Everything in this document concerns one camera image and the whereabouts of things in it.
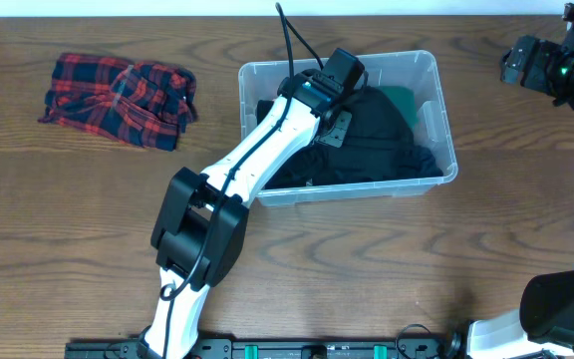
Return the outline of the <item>black garment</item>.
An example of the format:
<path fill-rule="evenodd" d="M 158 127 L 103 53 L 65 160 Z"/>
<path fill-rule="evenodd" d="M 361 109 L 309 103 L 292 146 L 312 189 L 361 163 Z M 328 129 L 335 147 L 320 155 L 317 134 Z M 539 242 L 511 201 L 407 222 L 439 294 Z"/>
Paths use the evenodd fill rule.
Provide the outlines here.
<path fill-rule="evenodd" d="M 443 171 L 392 102 L 368 87 L 346 108 L 351 124 L 340 148 L 308 146 L 291 157 L 267 189 L 436 178 Z"/>

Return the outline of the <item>red navy plaid shirt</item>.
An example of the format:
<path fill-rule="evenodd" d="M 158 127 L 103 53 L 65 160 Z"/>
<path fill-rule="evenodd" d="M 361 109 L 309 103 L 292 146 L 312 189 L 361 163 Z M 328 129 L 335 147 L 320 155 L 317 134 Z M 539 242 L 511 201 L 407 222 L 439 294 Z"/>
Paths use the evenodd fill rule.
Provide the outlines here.
<path fill-rule="evenodd" d="M 177 65 L 64 53 L 38 121 L 173 152 L 186 126 L 198 119 L 196 85 L 194 75 Z"/>

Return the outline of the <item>dark green garment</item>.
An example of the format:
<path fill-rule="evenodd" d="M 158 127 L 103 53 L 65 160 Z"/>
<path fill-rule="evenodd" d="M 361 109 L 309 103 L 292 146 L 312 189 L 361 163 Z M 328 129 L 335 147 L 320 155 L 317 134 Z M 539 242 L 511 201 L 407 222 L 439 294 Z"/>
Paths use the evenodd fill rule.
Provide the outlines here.
<path fill-rule="evenodd" d="M 383 92 L 398 109 L 412 130 L 418 123 L 414 92 L 401 86 L 381 86 L 379 90 Z"/>

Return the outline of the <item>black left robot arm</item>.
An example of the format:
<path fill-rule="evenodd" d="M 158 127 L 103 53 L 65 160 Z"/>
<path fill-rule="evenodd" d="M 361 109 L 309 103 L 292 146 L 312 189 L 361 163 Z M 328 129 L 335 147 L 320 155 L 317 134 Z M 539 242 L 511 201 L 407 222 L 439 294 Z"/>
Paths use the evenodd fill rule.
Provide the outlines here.
<path fill-rule="evenodd" d="M 323 127 L 346 121 L 341 107 L 367 78 L 356 56 L 336 49 L 318 68 L 290 73 L 264 119 L 228 155 L 200 173 L 183 168 L 173 176 L 150 239 L 161 286 L 139 357 L 183 358 L 190 352 L 210 288 L 242 250 L 249 207 Z"/>

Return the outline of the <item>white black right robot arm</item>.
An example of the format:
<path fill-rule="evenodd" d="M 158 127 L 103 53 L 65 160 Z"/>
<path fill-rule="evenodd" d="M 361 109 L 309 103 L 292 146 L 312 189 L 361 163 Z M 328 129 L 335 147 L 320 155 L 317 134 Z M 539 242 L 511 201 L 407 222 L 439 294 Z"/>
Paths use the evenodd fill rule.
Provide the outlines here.
<path fill-rule="evenodd" d="M 539 351 L 519 321 L 522 291 L 531 278 L 574 265 L 574 115 L 497 83 L 487 69 L 521 30 L 562 33 L 547 17 L 484 19 L 479 37 L 454 40 L 467 59 L 445 82 L 460 179 L 446 201 L 452 228 L 430 249 L 460 281 L 454 310 L 465 319 L 462 345 L 471 358 Z"/>

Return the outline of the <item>clear plastic storage bin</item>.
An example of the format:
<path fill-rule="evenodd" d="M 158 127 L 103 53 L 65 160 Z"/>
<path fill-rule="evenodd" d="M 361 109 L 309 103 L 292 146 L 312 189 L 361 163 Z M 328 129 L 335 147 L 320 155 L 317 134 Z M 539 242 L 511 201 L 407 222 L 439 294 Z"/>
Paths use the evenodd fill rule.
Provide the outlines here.
<path fill-rule="evenodd" d="M 257 199 L 264 206 L 371 196 L 422 195 L 431 188 L 453 181 L 458 173 L 437 61 L 425 50 L 379 53 L 359 57 L 372 87 L 398 86 L 414 93 L 412 113 L 418 122 L 411 126 L 415 143 L 430 150 L 442 175 L 436 178 L 359 182 L 262 190 Z M 265 61 L 244 64 L 238 71 L 240 134 L 246 138 L 257 126 L 256 105 L 277 97 L 277 89 L 288 76 L 288 62 Z"/>

